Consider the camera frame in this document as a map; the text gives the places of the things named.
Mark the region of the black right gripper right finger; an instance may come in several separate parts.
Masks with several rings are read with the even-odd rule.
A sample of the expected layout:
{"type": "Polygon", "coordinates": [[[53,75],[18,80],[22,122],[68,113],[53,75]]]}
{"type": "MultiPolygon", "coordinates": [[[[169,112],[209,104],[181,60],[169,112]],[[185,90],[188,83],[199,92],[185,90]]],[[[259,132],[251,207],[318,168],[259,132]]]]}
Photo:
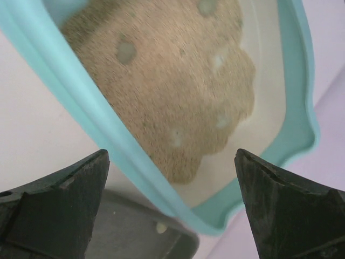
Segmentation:
{"type": "Polygon", "coordinates": [[[260,258],[344,258],[344,192],[245,149],[234,159],[260,258]]]}

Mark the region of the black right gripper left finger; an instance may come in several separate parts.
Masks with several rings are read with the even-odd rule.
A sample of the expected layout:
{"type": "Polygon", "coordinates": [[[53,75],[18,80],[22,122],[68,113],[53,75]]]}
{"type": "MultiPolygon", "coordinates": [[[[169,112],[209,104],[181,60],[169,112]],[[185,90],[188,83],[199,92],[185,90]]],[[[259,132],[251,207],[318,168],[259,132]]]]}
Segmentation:
{"type": "Polygon", "coordinates": [[[1,192],[1,258],[85,258],[109,164],[101,149],[1,192]]]}

